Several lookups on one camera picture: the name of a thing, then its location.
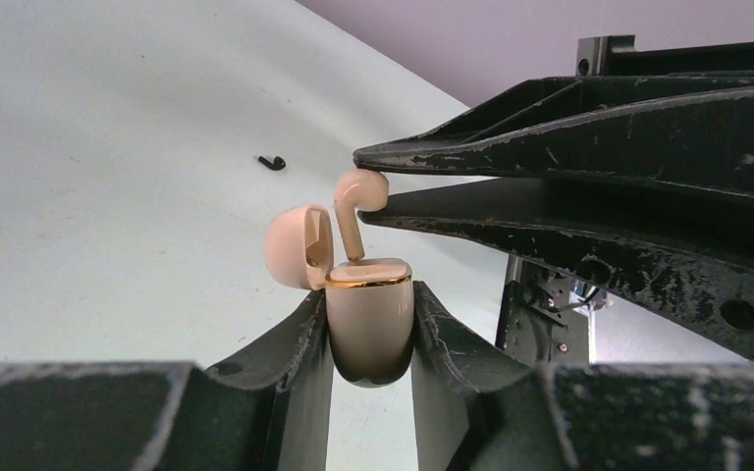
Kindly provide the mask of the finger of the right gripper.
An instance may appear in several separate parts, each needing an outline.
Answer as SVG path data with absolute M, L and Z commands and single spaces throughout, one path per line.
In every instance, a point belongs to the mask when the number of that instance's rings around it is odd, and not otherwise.
M 397 193 L 360 218 L 519 256 L 754 361 L 754 204 L 635 186 L 492 179 Z
M 754 199 L 754 76 L 555 77 L 355 150 L 397 174 L 558 177 Z

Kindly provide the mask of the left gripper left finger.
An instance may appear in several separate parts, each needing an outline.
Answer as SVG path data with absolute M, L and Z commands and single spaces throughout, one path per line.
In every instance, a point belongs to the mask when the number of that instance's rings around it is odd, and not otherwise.
M 209 368 L 0 363 L 0 470 L 322 470 L 325 295 Z

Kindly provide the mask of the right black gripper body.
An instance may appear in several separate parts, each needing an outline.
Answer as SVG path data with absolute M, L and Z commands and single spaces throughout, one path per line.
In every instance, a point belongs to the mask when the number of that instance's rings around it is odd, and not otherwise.
M 580 63 L 576 73 L 569 77 L 754 76 L 754 42 L 640 52 L 635 49 L 630 36 L 604 36 L 583 39 L 579 46 Z M 539 179 L 635 186 L 754 204 L 751 198 L 673 186 L 548 176 Z M 513 270 L 513 278 L 505 289 L 497 332 L 498 346 L 508 350 L 520 348 L 520 323 L 526 319 L 534 326 L 539 359 L 550 359 L 557 353 L 578 348 L 577 341 L 561 339 L 560 332 L 582 332 L 583 323 L 573 318 L 575 310 L 597 307 L 609 292 L 579 278 L 541 268 L 530 261 L 511 260 L 509 266 Z

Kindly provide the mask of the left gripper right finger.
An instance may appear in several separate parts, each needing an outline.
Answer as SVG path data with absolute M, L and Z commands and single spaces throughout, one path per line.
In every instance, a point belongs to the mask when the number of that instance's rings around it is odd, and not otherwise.
M 527 366 L 413 286 L 422 470 L 754 470 L 754 366 Z

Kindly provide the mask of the pink earbud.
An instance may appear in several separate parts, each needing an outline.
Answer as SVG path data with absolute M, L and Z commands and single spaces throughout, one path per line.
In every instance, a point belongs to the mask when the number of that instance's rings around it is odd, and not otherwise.
M 349 261 L 361 260 L 364 247 L 356 213 L 376 212 L 388 202 L 389 181 L 375 171 L 351 168 L 343 172 L 334 190 L 334 209 L 339 234 Z

